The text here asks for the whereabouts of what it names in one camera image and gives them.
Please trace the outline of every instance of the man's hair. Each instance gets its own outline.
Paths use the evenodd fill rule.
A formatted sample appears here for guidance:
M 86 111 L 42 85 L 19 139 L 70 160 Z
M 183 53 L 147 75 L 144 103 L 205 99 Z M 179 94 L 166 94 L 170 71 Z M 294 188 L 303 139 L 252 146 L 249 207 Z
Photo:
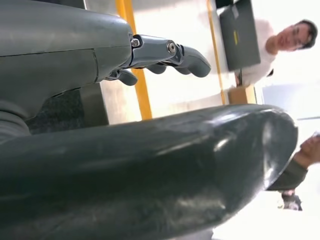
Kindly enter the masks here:
M 299 48 L 299 49 L 310 49 L 312 47 L 313 47 L 315 43 L 315 39 L 318 36 L 318 28 L 317 26 L 315 26 L 315 24 L 314 24 L 312 21 L 309 20 L 306 20 L 306 19 L 303 19 L 301 20 L 298 23 L 296 23 L 296 25 L 299 25 L 299 24 L 306 24 L 309 27 L 309 36 L 311 37 L 310 41 L 309 41 L 308 43 L 304 44 L 303 46 Z

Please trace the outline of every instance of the white shirt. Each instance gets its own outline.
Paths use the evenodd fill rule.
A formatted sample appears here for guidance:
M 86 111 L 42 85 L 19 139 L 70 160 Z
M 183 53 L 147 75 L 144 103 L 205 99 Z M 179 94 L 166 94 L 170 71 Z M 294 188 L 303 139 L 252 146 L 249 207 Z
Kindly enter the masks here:
M 275 55 L 272 55 L 266 49 L 267 40 L 275 35 L 271 24 L 269 21 L 260 19 L 256 19 L 254 22 L 261 63 L 242 68 L 243 86 L 253 85 L 263 77 L 266 77 L 271 72 L 272 69 L 272 63 L 275 59 Z

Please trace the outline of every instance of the glossy plastic surface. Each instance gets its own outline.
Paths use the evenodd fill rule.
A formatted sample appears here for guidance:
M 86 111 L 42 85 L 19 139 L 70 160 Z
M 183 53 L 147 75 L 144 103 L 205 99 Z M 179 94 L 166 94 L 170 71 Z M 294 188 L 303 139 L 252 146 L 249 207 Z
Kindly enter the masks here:
M 229 105 L 0 145 L 0 239 L 161 240 L 223 223 L 288 164 L 281 109 Z

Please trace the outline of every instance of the human hand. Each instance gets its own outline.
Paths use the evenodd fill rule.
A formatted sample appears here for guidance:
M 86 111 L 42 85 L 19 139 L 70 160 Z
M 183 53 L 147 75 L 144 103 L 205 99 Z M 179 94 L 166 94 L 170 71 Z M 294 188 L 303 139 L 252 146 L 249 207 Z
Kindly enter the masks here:
M 320 135 L 316 134 L 306 139 L 300 146 L 300 150 L 294 154 L 294 160 L 307 169 L 309 166 L 320 163 Z
M 236 73 L 234 74 L 237 86 L 240 86 L 240 80 Z

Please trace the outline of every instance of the gray sleeve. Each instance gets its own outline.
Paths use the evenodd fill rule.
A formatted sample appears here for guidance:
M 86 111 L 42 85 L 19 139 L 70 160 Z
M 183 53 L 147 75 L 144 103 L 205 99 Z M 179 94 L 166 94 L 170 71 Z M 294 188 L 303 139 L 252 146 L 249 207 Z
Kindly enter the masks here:
M 268 191 L 292 190 L 303 182 L 308 171 L 294 159 L 276 181 L 268 188 Z

